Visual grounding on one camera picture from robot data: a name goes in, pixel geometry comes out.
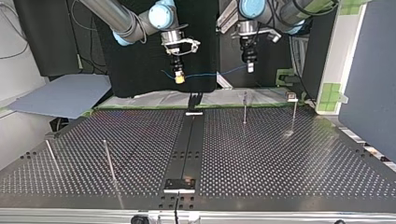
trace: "perforated metal table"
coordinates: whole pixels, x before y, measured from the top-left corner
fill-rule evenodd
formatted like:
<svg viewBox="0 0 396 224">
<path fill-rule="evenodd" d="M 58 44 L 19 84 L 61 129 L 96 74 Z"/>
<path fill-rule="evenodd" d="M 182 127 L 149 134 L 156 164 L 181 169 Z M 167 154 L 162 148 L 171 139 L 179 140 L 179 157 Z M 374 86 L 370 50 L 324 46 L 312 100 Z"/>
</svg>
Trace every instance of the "perforated metal table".
<svg viewBox="0 0 396 224">
<path fill-rule="evenodd" d="M 396 174 L 309 108 L 184 112 L 94 112 L 50 141 L 56 160 L 43 144 L 0 172 L 0 207 L 396 213 Z"/>
</svg>

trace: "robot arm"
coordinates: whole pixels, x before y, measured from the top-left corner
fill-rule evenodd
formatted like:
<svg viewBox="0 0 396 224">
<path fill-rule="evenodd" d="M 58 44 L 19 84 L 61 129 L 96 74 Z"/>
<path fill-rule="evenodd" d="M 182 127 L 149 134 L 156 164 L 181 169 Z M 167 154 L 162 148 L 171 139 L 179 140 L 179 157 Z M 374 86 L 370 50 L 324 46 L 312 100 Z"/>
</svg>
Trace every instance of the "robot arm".
<svg viewBox="0 0 396 224">
<path fill-rule="evenodd" d="M 184 82 L 181 56 L 195 53 L 200 42 L 183 37 L 182 28 L 177 20 L 177 9 L 173 0 L 158 1 L 151 9 L 136 15 L 122 6 L 118 0 L 80 0 L 87 8 L 107 23 L 113 35 L 122 46 L 136 41 L 146 43 L 147 36 L 162 31 L 163 46 L 171 56 L 171 66 L 176 74 L 177 84 Z M 181 52 L 181 45 L 191 44 L 191 50 Z"/>
<path fill-rule="evenodd" d="M 268 39 L 276 43 L 281 34 L 296 34 L 305 19 L 330 12 L 319 13 L 331 5 L 331 10 L 335 9 L 338 0 L 238 0 L 237 31 L 233 36 L 240 37 L 242 61 L 247 63 L 247 71 L 252 73 L 257 62 L 257 35 L 268 34 Z"/>
</svg>

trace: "black fabric backdrop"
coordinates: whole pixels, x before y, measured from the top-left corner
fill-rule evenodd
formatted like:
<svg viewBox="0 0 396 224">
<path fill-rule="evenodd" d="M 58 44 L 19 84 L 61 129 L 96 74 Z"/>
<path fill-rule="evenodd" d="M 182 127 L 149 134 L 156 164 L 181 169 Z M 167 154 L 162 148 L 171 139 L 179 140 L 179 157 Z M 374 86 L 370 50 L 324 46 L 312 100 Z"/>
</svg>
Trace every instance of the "black fabric backdrop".
<svg viewBox="0 0 396 224">
<path fill-rule="evenodd" d="M 140 14 L 148 10 L 156 0 L 120 1 L 126 7 Z M 217 0 L 176 0 L 177 15 L 180 24 L 187 23 L 185 35 L 201 42 L 198 52 L 183 56 L 185 74 L 216 73 L 218 61 L 219 37 L 216 34 L 216 19 L 219 13 Z M 111 30 L 100 19 L 95 18 L 106 58 L 108 75 L 113 91 L 118 97 L 133 97 L 138 94 L 177 90 L 184 92 L 211 92 L 216 77 L 191 77 L 186 83 L 177 85 L 166 76 L 165 70 L 173 76 L 170 57 L 161 45 L 161 35 L 148 37 L 143 45 L 137 42 L 128 47 L 120 46 L 113 38 Z"/>
</svg>

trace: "green tape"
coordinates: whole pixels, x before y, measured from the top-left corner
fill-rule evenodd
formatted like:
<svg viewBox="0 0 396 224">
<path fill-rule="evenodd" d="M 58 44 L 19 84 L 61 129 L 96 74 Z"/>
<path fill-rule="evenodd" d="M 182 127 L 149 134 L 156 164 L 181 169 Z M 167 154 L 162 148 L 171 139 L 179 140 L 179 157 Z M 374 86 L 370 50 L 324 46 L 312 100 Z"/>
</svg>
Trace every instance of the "green tape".
<svg viewBox="0 0 396 224">
<path fill-rule="evenodd" d="M 273 103 L 273 104 L 253 104 L 248 105 L 249 107 L 280 107 L 292 105 L 294 103 Z M 231 108 L 231 107 L 244 107 L 243 105 L 228 104 L 228 105 L 198 105 L 196 108 Z M 134 105 L 105 105 L 96 107 L 94 110 L 107 110 L 107 109 L 124 109 L 124 110 L 138 110 L 138 109 L 151 109 L 151 110 L 164 110 L 164 109 L 187 109 L 185 105 L 160 105 L 160 106 L 134 106 Z M 93 110 L 87 111 L 83 114 L 83 117 L 89 117 Z"/>
<path fill-rule="evenodd" d="M 341 1 L 340 15 L 358 15 L 361 6 L 371 0 L 343 0 Z"/>
<path fill-rule="evenodd" d="M 318 111 L 335 111 L 341 96 L 340 90 L 341 84 L 339 83 L 324 83 L 318 104 Z"/>
<path fill-rule="evenodd" d="M 279 79 L 280 76 L 289 76 L 294 77 L 294 69 L 287 68 L 287 69 L 277 69 L 276 70 L 276 85 L 277 86 L 293 86 L 292 83 L 286 83 Z"/>
<path fill-rule="evenodd" d="M 186 109 L 186 105 L 158 105 L 158 106 L 141 106 L 141 105 L 101 105 L 95 108 L 95 110 L 102 109 L 151 109 L 151 110 L 161 110 L 161 109 Z"/>
<path fill-rule="evenodd" d="M 90 110 L 87 110 L 84 113 L 82 113 L 81 116 L 84 117 L 84 118 L 89 118 L 92 115 L 92 113 L 93 113 L 93 110 L 90 109 Z"/>
<path fill-rule="evenodd" d="M 326 10 L 326 8 L 331 7 L 332 5 L 333 5 L 332 0 L 314 0 L 308 6 L 306 6 L 304 9 L 308 12 L 317 13 L 321 10 Z M 300 12 L 299 14 L 297 14 L 297 17 L 299 17 L 301 19 L 306 19 L 310 16 L 306 15 L 303 12 Z"/>
</svg>

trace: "blue cable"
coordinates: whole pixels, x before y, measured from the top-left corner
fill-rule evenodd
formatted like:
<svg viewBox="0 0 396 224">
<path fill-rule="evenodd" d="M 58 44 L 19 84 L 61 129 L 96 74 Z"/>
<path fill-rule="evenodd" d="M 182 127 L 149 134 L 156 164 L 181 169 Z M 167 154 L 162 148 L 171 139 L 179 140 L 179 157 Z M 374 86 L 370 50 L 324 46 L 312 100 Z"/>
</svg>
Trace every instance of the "blue cable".
<svg viewBox="0 0 396 224">
<path fill-rule="evenodd" d="M 240 70 L 240 69 L 245 68 L 245 67 L 246 67 L 246 65 L 242 65 L 242 66 L 236 67 L 236 68 L 234 68 L 234 69 L 231 69 L 230 71 L 227 71 L 227 72 L 224 72 L 224 73 L 220 73 L 220 75 L 224 76 L 224 75 L 230 74 L 230 73 L 232 73 L 232 72 L 234 72 L 234 71 Z M 164 70 L 161 70 L 161 71 L 162 71 L 163 73 L 165 73 L 169 78 L 175 79 L 174 77 L 171 77 L 171 76 L 170 76 L 167 72 L 165 72 Z M 217 75 L 218 75 L 217 73 L 202 73 L 202 74 L 189 75 L 189 76 L 186 76 L 186 78 L 189 78 L 189 77 L 215 77 L 215 76 L 217 76 Z"/>
</svg>

